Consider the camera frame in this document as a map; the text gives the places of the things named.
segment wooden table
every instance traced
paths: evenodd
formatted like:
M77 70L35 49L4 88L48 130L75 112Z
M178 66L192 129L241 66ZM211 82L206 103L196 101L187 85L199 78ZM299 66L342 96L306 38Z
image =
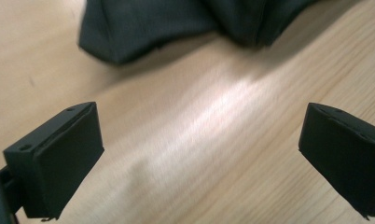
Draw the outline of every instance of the wooden table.
M77 47L84 5L0 1L0 168L59 111L98 104L105 153L57 223L367 223L298 141L309 102L375 125L375 0L322 1L268 49L207 34L123 66Z

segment dark fabric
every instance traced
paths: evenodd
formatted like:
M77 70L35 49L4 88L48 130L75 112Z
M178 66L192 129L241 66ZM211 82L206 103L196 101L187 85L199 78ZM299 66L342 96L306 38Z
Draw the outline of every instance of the dark fabric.
M315 0L88 0L79 46L111 63L134 61L169 41L218 31L270 45Z
M375 217L375 127L337 108L309 104L300 152L363 217Z

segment screw hole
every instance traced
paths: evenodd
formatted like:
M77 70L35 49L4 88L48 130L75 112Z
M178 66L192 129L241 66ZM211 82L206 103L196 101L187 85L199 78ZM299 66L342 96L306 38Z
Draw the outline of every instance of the screw hole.
M22 147L19 147L19 150L20 150L20 151L25 151L25 150L27 150L27 149L29 149L29 148L31 148L31 145L27 144L27 145L24 145L24 146L22 146Z

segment wood grain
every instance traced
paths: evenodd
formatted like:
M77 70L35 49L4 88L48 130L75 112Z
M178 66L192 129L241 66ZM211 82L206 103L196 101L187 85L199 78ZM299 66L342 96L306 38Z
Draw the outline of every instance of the wood grain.
M375 0L321 1L267 49L208 34L123 66L77 47L84 5L0 1L0 168L59 111L98 104L105 153L57 223L367 223L298 141L309 102L375 125Z

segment crumpled cloth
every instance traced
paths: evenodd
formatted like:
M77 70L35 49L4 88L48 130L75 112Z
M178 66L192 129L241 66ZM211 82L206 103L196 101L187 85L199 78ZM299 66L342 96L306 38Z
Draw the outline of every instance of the crumpled cloth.
M269 46L316 0L88 0L78 45L128 63L176 38L218 31L244 46Z

